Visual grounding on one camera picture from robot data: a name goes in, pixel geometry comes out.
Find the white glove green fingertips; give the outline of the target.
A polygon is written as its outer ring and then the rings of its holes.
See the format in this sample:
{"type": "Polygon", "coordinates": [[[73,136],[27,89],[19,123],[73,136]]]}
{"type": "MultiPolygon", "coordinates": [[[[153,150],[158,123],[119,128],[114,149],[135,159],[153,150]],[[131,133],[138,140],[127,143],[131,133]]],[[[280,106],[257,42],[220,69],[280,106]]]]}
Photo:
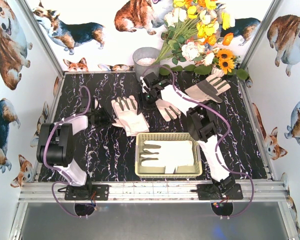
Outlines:
{"type": "Polygon", "coordinates": [[[149,124],[142,113],[138,113],[138,103],[133,95],[117,97],[111,101],[116,115],[115,127],[123,128],[127,137],[149,132],[149,124]]]}

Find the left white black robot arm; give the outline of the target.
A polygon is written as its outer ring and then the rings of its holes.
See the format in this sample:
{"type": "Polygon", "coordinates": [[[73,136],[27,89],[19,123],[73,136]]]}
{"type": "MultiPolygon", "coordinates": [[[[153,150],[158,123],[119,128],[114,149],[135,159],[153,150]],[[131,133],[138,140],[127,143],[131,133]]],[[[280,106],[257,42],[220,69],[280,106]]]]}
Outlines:
{"type": "Polygon", "coordinates": [[[88,127],[103,129],[114,123],[98,99],[84,97],[77,113],[58,122],[43,123],[36,150],[39,163],[57,171],[68,185],[81,187],[88,175],[75,160],[75,135],[88,127]]]}

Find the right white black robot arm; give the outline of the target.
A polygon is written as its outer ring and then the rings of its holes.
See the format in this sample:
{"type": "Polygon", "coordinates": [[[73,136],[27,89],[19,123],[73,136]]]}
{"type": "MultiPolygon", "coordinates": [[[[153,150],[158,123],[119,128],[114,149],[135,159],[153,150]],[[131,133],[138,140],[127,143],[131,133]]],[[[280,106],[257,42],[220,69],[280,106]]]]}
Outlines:
{"type": "Polygon", "coordinates": [[[186,115],[188,132],[198,142],[208,163],[213,190],[225,196],[236,183],[219,147],[222,139],[217,136],[216,117],[223,121],[225,118],[207,104],[183,93],[173,81],[159,80],[153,72],[139,77],[139,81],[144,94],[141,99],[147,104],[163,100],[186,115]]]}

